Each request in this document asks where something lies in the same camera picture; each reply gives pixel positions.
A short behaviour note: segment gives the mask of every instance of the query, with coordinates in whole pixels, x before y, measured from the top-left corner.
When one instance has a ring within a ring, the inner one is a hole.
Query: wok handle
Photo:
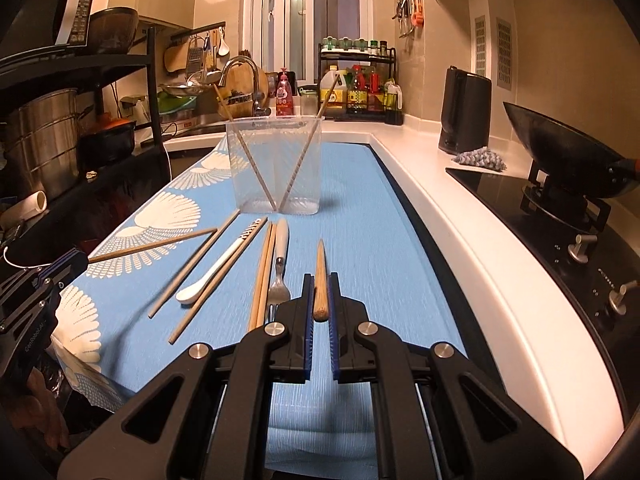
[[[623,158],[614,162],[611,167],[624,173],[627,178],[640,182],[640,158]]]
[[[442,129],[449,135],[453,134],[456,126],[456,109],[458,108],[458,96],[462,88],[463,79],[460,72],[459,69],[451,66],[447,70],[447,78],[445,81],[440,123],[442,124]]]

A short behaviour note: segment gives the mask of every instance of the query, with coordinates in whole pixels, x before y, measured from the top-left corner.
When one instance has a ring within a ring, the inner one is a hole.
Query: white cable
[[[4,260],[9,265],[11,265],[12,267],[15,267],[16,269],[38,269],[38,268],[41,268],[41,267],[43,267],[43,268],[44,267],[49,267],[51,265],[51,264],[41,264],[41,265],[36,265],[36,266],[33,266],[33,267],[28,267],[28,266],[12,264],[6,257],[6,252],[8,251],[8,249],[9,249],[8,246],[4,248],[4,251],[2,251],[2,257],[4,258]]]

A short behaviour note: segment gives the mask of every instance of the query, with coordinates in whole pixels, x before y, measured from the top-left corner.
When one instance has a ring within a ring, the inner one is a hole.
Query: wooden chopstick
[[[218,88],[218,85],[213,85],[213,88],[215,89],[216,94],[218,94],[218,99],[220,100],[220,105],[222,106],[223,110],[225,111],[225,114],[227,115],[227,117],[229,117],[229,122],[233,123],[234,122],[234,118],[231,115],[231,111],[229,111],[229,108],[226,106],[225,99],[222,97],[222,94],[220,93],[220,89]],[[260,185],[262,186],[262,190],[264,191],[265,195],[269,199],[269,203],[271,204],[271,207],[273,207],[273,210],[276,211],[276,203],[273,200],[273,196],[271,196],[271,193],[269,192],[269,189],[267,188],[267,185],[266,185],[264,179],[262,178],[262,175],[260,174],[260,171],[258,170],[258,166],[256,166],[254,158],[251,156],[251,152],[249,151],[249,147],[246,145],[246,142],[244,142],[244,139],[242,138],[242,134],[240,133],[240,131],[235,126],[231,126],[231,129],[236,134],[236,137],[238,138],[238,142],[240,142],[240,145],[242,146],[242,149],[244,150],[244,154],[246,155],[246,158],[249,159],[249,164],[251,164],[251,167],[254,170],[255,176],[258,178],[258,182],[260,182]]]
[[[152,242],[150,244],[138,245],[137,247],[130,247],[129,249],[120,249],[118,251],[113,251],[112,253],[98,254],[97,256],[92,256],[91,258],[89,258],[89,264],[97,264],[99,262],[104,262],[106,260],[113,260],[114,258],[119,258],[121,256],[129,256],[130,254],[141,253],[142,251],[148,251],[150,249],[157,249],[158,247],[163,247],[169,244],[177,244],[178,242],[183,242],[185,240],[189,240],[190,238],[195,238],[196,236],[209,235],[209,234],[215,233],[217,230],[218,230],[217,227],[212,227],[211,229],[194,231],[193,233],[174,236],[173,238],[166,238],[165,240]]]
[[[225,232],[226,228],[229,227],[233,221],[240,214],[240,210],[236,209],[231,213],[229,218],[225,220],[225,222],[220,226],[217,232],[213,233],[209,238],[207,238],[204,243],[198,248],[197,251],[193,253],[191,258],[184,264],[184,266],[178,271],[178,273],[172,278],[172,280],[168,283],[168,285],[164,288],[162,293],[156,297],[151,309],[149,310],[149,319],[156,315],[158,310],[169,300],[170,297],[174,294],[176,290],[182,285],[182,282],[187,278],[187,276],[191,273],[191,271],[195,268],[195,266],[200,262],[200,260],[207,254],[210,248],[213,247],[213,244],[222,236],[222,233]]]
[[[249,324],[246,331],[251,332],[255,328],[256,320],[258,319],[258,308],[260,305],[260,292],[262,291],[262,276],[264,275],[264,264],[267,261],[267,252],[269,251],[269,240],[271,238],[271,230],[275,229],[271,222],[267,223],[267,234],[264,237],[264,243],[262,244],[262,252],[260,253],[260,260],[258,261],[258,271],[255,275],[254,286],[254,299],[251,302],[251,312],[249,314]]]
[[[316,293],[314,294],[314,321],[322,323],[329,319],[329,291],[326,286],[326,261],[324,259],[324,243],[322,238],[318,242],[318,257],[316,258]]]
[[[273,265],[273,249],[276,245],[276,226],[273,226],[269,236],[269,248],[267,250],[267,259],[264,263],[264,272],[262,274],[262,286],[260,287],[260,300],[258,301],[258,317],[255,320],[255,327],[264,325],[264,315],[267,311],[267,294],[269,291],[269,280],[271,278],[271,266]]]
[[[320,110],[316,115],[316,122],[314,123],[314,126],[311,128],[311,133],[306,139],[305,147],[302,148],[302,152],[300,153],[300,157],[298,158],[298,163],[296,164],[296,167],[293,169],[293,174],[289,179],[289,184],[287,185],[287,189],[285,190],[282,200],[280,201],[280,206],[278,208],[278,211],[282,211],[282,208],[284,207],[284,203],[287,201],[287,198],[289,198],[289,193],[291,193],[291,188],[293,188],[293,183],[295,182],[296,177],[298,176],[298,172],[300,171],[300,166],[302,166],[302,161],[305,159],[306,151],[309,149],[309,146],[311,146],[311,141],[314,139],[316,130],[318,129],[318,126],[320,125],[320,121],[322,120],[322,114],[324,114],[324,109],[326,108],[326,105],[329,102],[329,97],[331,97],[331,94],[334,93],[334,88],[335,88],[335,84],[338,82],[338,77],[339,77],[339,74],[336,74],[334,77],[334,82],[331,85],[331,88],[329,88],[327,95],[324,96],[324,101],[322,101],[322,106],[320,107]]]
[[[263,217],[260,219],[260,223],[255,227],[252,233],[247,237],[247,239],[242,242],[242,245],[238,247],[238,250],[229,258],[226,263],[222,266],[222,268],[218,271],[218,273],[213,277],[213,279],[209,282],[209,285],[202,291],[200,297],[193,303],[193,306],[187,311],[187,314],[184,316],[182,321],[178,324],[173,333],[169,336],[169,343],[174,344],[176,340],[180,337],[182,332],[187,328],[191,320],[196,316],[202,305],[207,301],[207,298],[211,295],[211,293],[216,290],[216,287],[220,284],[220,282],[224,279],[226,274],[229,272],[233,264],[236,263],[240,255],[244,252],[244,250],[249,246],[252,240],[255,238],[255,235],[258,234],[260,229],[266,224],[267,217]]]

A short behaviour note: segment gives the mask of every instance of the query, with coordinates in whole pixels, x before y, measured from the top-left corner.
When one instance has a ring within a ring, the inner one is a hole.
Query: glass cooktop
[[[629,287],[620,303],[626,309],[613,306],[610,295],[640,280],[640,256],[606,224],[586,234],[553,218],[526,198],[537,189],[529,180],[454,168],[447,173],[520,239],[567,296],[603,356],[627,422],[640,404],[640,287]],[[590,243],[577,248],[577,235]]]

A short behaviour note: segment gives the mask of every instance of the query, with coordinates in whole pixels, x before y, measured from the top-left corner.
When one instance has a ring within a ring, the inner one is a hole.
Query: human hand
[[[31,395],[3,397],[0,402],[7,418],[16,429],[37,428],[44,435],[47,445],[69,448],[69,432],[56,398],[47,390],[42,373],[34,368],[27,379]]]

